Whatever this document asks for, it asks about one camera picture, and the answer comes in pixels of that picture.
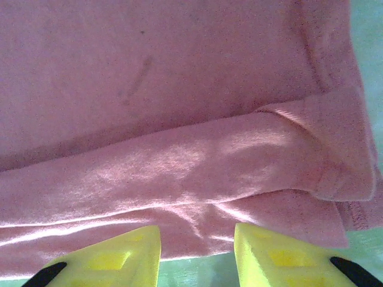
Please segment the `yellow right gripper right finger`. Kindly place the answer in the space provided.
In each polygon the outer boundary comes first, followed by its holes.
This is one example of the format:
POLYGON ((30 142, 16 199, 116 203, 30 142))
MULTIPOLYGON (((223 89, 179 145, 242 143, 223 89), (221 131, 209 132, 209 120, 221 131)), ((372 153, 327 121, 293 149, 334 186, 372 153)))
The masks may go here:
POLYGON ((360 264, 333 249, 237 223, 234 253, 241 287, 382 286, 360 264))

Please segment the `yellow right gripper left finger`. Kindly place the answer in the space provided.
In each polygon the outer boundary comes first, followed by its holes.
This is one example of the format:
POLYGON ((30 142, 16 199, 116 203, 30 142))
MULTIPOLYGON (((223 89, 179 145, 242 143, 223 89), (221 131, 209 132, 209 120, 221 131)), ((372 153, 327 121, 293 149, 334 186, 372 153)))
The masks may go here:
POLYGON ((28 285, 157 286, 161 251, 159 227, 141 227, 50 261, 28 285))

